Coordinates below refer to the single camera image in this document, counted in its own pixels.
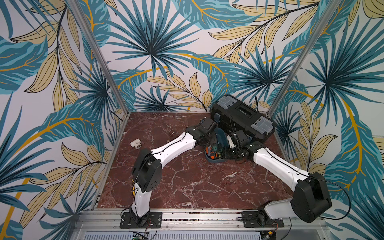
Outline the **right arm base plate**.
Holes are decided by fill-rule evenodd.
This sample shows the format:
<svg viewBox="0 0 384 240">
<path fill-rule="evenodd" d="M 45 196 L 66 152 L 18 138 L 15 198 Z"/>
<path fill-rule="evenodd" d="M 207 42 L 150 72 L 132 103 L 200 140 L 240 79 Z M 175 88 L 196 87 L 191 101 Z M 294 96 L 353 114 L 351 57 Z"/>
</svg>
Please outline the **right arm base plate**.
<svg viewBox="0 0 384 240">
<path fill-rule="evenodd" d="M 264 212 L 241 212 L 237 221 L 242 222 L 245 228 L 280 228 L 285 224 L 282 219 L 271 219 Z"/>
</svg>

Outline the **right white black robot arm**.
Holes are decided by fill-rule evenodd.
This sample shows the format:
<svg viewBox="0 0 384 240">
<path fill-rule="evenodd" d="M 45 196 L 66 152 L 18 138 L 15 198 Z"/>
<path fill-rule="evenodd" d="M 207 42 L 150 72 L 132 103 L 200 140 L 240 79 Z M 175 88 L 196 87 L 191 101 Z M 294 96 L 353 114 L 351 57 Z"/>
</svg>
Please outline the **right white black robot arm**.
<svg viewBox="0 0 384 240">
<path fill-rule="evenodd" d="M 313 222 L 332 207 L 332 200 L 325 178 L 319 173 L 310 174 L 288 163 L 260 142 L 250 142 L 243 131 L 227 137 L 231 157 L 247 157 L 267 169 L 292 191 L 291 198 L 271 201 L 261 208 L 271 220 L 298 217 L 306 223 Z"/>
</svg>

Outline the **teal plastic storage box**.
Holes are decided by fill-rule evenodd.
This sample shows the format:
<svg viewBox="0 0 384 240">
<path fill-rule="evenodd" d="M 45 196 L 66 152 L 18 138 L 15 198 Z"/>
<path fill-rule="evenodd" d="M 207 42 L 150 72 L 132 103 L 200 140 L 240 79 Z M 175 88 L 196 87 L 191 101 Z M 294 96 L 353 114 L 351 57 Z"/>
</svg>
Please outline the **teal plastic storage box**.
<svg viewBox="0 0 384 240">
<path fill-rule="evenodd" d="M 210 163 L 223 163 L 228 160 L 230 144 L 226 133 L 216 128 L 210 135 L 208 144 L 205 145 L 205 157 Z"/>
</svg>

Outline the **orange handle screwdriver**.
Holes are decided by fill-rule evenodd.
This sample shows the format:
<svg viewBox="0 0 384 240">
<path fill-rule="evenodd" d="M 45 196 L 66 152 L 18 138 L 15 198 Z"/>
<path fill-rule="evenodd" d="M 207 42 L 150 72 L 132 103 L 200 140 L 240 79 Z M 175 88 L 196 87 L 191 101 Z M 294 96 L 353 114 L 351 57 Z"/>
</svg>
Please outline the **orange handle screwdriver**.
<svg viewBox="0 0 384 240">
<path fill-rule="evenodd" d="M 217 152 L 210 152 L 210 159 L 216 160 L 218 158 Z"/>
</svg>

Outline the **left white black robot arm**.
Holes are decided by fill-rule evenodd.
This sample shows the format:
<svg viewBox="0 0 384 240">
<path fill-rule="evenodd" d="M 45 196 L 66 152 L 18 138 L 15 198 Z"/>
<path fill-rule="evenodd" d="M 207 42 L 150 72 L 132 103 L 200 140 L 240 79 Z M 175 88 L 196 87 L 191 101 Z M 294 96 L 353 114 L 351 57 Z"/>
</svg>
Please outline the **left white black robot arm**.
<svg viewBox="0 0 384 240">
<path fill-rule="evenodd" d="M 217 127 L 214 120 L 204 118 L 169 143 L 152 150 L 140 150 L 132 172 L 133 203 L 129 208 L 136 224 L 142 224 L 148 217 L 152 191 L 161 182 L 163 168 L 184 152 L 208 144 Z"/>
</svg>

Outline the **green orange ratchet screwdriver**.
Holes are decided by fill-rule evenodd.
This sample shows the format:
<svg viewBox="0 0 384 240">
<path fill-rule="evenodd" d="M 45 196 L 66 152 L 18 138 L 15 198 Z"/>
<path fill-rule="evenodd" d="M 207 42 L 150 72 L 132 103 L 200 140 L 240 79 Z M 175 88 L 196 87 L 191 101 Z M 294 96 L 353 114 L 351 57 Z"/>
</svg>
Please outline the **green orange ratchet screwdriver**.
<svg viewBox="0 0 384 240">
<path fill-rule="evenodd" d="M 214 148 L 212 148 L 210 146 L 206 147 L 206 153 L 210 154 L 211 152 L 215 152 Z"/>
</svg>

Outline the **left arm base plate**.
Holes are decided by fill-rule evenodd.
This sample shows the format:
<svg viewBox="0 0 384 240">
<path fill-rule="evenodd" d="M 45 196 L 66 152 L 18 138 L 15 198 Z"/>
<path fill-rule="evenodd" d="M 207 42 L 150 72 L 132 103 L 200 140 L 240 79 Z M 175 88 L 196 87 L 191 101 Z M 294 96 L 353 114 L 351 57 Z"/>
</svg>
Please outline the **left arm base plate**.
<svg viewBox="0 0 384 240">
<path fill-rule="evenodd" d="M 162 212 L 149 212 L 139 218 L 134 213 L 123 212 L 120 229 L 158 229 L 162 226 Z"/>
</svg>

